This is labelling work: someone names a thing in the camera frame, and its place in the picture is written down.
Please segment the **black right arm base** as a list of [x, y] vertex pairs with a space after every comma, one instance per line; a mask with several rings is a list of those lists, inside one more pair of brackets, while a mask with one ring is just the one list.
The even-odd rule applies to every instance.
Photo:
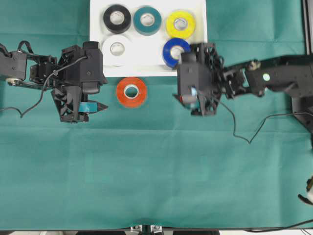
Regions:
[[313, 97], [301, 97], [291, 99], [292, 112], [295, 118], [307, 129], [311, 135], [313, 144]]

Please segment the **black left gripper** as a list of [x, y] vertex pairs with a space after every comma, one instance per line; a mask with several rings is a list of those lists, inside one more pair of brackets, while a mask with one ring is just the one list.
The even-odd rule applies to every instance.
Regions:
[[67, 123], [88, 122], [88, 114], [108, 108], [90, 100], [89, 95], [100, 93], [107, 84], [103, 74], [103, 54], [99, 42], [84, 42], [62, 50], [58, 62], [58, 76], [53, 79], [51, 92], [60, 121]]

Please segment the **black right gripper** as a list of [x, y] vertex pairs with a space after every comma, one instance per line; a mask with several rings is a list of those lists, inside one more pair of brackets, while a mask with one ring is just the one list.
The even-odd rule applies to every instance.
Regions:
[[191, 44], [176, 65], [178, 91], [173, 97], [192, 115], [215, 115], [222, 95], [218, 72], [223, 65], [214, 43]]

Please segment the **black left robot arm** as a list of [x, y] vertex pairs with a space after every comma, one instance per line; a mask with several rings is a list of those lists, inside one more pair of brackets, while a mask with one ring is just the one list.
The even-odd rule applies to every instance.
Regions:
[[51, 91], [61, 122], [87, 122], [89, 114], [108, 108], [89, 95], [98, 94], [107, 84], [99, 43], [84, 42], [62, 50], [61, 57], [38, 55], [28, 41], [17, 50], [0, 46], [0, 79], [10, 86]]

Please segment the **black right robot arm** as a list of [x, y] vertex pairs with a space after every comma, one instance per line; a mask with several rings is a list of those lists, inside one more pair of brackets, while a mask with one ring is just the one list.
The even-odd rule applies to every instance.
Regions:
[[224, 66], [215, 44], [199, 43], [181, 55], [177, 68], [178, 91], [174, 97], [192, 115], [215, 115], [222, 95], [228, 99], [266, 90], [293, 98], [313, 95], [313, 56], [284, 55]]

